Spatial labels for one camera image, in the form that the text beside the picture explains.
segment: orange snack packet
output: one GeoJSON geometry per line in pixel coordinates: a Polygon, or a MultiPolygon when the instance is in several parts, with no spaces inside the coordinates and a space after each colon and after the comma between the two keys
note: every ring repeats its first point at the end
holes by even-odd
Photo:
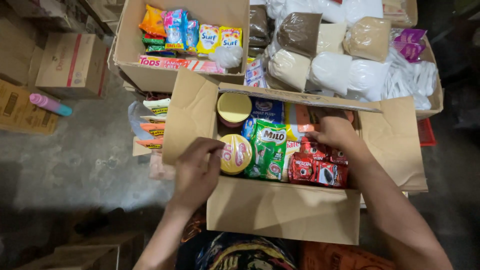
{"type": "Polygon", "coordinates": [[[163,138],[153,139],[153,140],[143,140],[137,141],[137,144],[150,148],[150,149],[162,149],[163,148],[163,138]]]}
{"type": "Polygon", "coordinates": [[[165,124],[144,123],[140,124],[140,127],[153,135],[155,138],[163,138],[163,133],[165,132],[165,124]]]}
{"type": "Polygon", "coordinates": [[[150,5],[147,5],[146,8],[147,13],[145,13],[144,20],[138,27],[156,37],[167,37],[167,33],[163,27],[163,15],[165,11],[156,9],[150,5]]]}

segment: yellow plastic container lid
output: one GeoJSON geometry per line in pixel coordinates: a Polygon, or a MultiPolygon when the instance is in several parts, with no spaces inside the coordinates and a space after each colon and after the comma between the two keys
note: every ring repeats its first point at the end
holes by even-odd
{"type": "Polygon", "coordinates": [[[216,109],[228,122],[238,123],[247,119],[252,111],[252,101],[247,95],[224,93],[218,99],[216,109]]]}
{"type": "Polygon", "coordinates": [[[241,173],[252,160],[252,146],[238,134],[228,134],[220,141],[225,143],[222,151],[220,169],[226,174],[241,173]]]}

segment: pink and teal bottle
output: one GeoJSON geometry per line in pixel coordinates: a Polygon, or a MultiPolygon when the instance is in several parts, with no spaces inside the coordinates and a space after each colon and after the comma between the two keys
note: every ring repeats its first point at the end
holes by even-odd
{"type": "Polygon", "coordinates": [[[49,99],[41,94],[30,94],[30,102],[61,116],[69,116],[72,114],[72,109],[70,107],[60,104],[59,102],[49,99]]]}

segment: red plastic crate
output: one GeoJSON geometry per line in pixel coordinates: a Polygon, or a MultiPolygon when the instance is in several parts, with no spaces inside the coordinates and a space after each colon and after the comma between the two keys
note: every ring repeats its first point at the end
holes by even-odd
{"type": "Polygon", "coordinates": [[[433,135],[432,125],[430,124],[430,119],[427,118],[417,121],[417,126],[419,129],[420,146],[437,145],[437,141],[433,135]]]}

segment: milo packet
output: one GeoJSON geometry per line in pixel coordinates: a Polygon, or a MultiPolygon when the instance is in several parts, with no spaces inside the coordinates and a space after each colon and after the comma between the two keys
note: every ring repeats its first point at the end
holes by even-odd
{"type": "Polygon", "coordinates": [[[253,129],[250,144],[254,155],[245,175],[280,181],[287,150],[286,126],[257,120],[253,129]]]}

